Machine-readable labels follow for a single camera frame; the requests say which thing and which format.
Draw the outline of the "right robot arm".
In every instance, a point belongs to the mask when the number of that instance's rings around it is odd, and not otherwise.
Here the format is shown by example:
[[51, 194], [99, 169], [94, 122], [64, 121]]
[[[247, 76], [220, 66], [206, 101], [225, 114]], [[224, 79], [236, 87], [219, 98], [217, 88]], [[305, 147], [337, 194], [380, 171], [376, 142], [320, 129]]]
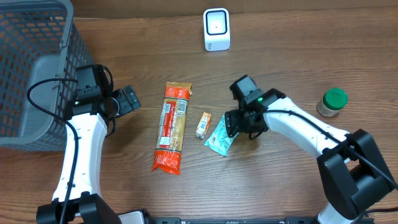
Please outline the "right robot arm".
[[371, 206], [397, 189], [374, 138], [359, 129], [334, 128], [300, 109], [275, 88], [263, 91], [244, 75], [229, 88], [238, 101], [224, 114], [229, 137], [247, 133], [255, 139], [272, 130], [317, 160], [328, 205], [315, 217], [286, 218], [286, 223], [359, 223]]

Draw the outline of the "teal wet wipes pack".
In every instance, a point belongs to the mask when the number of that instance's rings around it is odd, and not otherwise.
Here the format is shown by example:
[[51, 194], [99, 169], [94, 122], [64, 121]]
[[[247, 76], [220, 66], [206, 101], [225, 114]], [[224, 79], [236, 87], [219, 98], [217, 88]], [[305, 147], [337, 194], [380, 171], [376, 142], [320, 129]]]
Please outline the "teal wet wipes pack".
[[226, 132], [225, 118], [222, 116], [215, 130], [204, 143], [204, 146], [208, 146], [211, 150], [217, 152], [223, 157], [226, 157], [234, 139], [237, 136], [238, 134], [233, 137], [228, 136], [228, 133]]

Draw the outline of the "orange tissue pack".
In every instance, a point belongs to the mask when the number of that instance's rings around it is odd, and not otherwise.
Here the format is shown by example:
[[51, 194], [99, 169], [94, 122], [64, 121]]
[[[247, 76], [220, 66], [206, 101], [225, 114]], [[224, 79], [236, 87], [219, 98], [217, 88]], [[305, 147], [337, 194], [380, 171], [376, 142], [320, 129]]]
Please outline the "orange tissue pack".
[[196, 128], [196, 137], [203, 139], [211, 124], [211, 114], [204, 112]]

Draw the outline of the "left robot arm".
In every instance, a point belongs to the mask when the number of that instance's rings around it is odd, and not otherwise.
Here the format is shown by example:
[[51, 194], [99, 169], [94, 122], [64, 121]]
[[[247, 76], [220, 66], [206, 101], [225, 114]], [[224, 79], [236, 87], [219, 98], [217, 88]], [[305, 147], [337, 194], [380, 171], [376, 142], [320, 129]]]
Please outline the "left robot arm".
[[76, 69], [78, 87], [63, 116], [67, 145], [62, 173], [50, 204], [39, 206], [37, 223], [69, 223], [81, 217], [84, 223], [153, 223], [145, 209], [118, 215], [103, 200], [100, 167], [103, 143], [111, 135], [110, 124], [140, 108], [131, 86], [114, 89], [110, 70], [100, 64]]

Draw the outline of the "green lidded jar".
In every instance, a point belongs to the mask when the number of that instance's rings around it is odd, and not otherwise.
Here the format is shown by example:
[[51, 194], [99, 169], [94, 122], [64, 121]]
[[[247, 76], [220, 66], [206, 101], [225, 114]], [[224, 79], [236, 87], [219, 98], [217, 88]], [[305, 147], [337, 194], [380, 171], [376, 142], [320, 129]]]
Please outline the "green lidded jar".
[[317, 111], [325, 117], [339, 113], [348, 102], [348, 95], [341, 88], [331, 88], [325, 92], [317, 103]]

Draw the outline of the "red snack packet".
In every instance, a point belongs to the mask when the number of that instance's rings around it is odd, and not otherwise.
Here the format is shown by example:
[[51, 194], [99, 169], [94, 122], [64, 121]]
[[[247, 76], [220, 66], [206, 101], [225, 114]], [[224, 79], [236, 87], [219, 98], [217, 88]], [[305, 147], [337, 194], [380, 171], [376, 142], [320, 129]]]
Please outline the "red snack packet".
[[191, 83], [165, 84], [152, 170], [180, 174], [187, 107], [191, 94]]

